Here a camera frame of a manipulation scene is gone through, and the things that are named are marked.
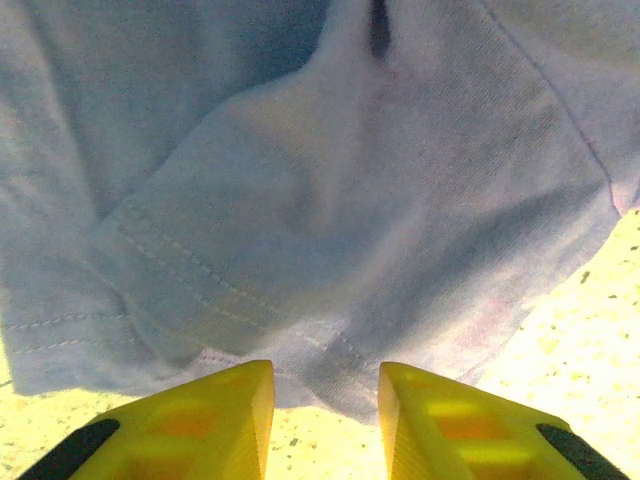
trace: speckled floor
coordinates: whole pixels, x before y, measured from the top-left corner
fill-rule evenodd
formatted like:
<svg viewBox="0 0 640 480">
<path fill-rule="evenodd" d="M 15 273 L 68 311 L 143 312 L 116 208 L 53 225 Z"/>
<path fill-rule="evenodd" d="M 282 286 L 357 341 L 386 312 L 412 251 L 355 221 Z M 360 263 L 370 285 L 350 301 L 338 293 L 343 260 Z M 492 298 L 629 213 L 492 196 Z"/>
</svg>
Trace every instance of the speckled floor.
<svg viewBox="0 0 640 480">
<path fill-rule="evenodd" d="M 20 397 L 0 357 L 0 479 L 130 400 L 79 390 Z M 640 211 L 538 307 L 479 387 L 564 418 L 640 480 Z M 322 478 L 385 478 L 379 430 L 317 409 L 278 410 L 267 480 Z"/>
</svg>

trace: t-shirt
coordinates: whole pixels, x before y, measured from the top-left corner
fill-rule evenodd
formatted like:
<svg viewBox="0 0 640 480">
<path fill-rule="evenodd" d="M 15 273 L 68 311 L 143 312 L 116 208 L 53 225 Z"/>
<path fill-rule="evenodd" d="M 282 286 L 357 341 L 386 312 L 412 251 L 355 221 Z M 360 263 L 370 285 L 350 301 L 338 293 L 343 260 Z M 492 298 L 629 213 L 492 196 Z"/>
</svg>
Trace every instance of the t-shirt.
<svg viewBox="0 0 640 480">
<path fill-rule="evenodd" d="M 0 0 L 15 391 L 473 384 L 640 207 L 640 0 Z"/>
</svg>

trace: terrazzo floor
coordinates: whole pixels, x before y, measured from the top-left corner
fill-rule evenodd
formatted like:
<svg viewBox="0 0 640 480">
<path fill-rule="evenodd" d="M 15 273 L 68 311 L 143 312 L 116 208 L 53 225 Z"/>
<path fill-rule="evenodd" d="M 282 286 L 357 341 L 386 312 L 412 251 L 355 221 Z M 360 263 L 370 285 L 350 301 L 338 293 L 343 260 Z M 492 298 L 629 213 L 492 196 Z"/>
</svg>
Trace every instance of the terrazzo floor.
<svg viewBox="0 0 640 480">
<path fill-rule="evenodd" d="M 557 415 L 640 480 L 640 211 L 536 309 L 478 385 Z M 15 395 L 0 350 L 0 479 L 130 398 Z M 377 428 L 318 409 L 277 410 L 267 480 L 385 478 Z"/>
</svg>

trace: floor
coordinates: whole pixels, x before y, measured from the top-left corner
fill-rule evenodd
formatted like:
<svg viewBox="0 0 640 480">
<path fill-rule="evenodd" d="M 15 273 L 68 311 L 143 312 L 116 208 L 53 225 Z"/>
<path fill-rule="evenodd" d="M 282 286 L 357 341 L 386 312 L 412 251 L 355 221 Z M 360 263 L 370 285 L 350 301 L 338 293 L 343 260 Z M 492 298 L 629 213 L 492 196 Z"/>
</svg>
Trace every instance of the floor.
<svg viewBox="0 0 640 480">
<path fill-rule="evenodd" d="M 522 326 L 479 387 L 557 415 L 640 480 L 640 211 Z M 16 478 L 72 430 L 130 401 L 12 392 L 0 342 L 0 479 Z M 267 480 L 385 478 L 377 428 L 317 409 L 275 414 Z"/>
</svg>

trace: light blue t-shirt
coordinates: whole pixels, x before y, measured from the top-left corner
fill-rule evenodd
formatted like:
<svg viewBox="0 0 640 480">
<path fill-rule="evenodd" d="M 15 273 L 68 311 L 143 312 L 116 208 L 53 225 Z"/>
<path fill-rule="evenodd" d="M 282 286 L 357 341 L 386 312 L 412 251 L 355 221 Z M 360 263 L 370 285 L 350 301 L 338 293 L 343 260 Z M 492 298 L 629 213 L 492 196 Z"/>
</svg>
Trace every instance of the light blue t-shirt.
<svg viewBox="0 0 640 480">
<path fill-rule="evenodd" d="M 640 0 L 0 0 L 16 392 L 473 383 L 640 208 Z"/>
</svg>

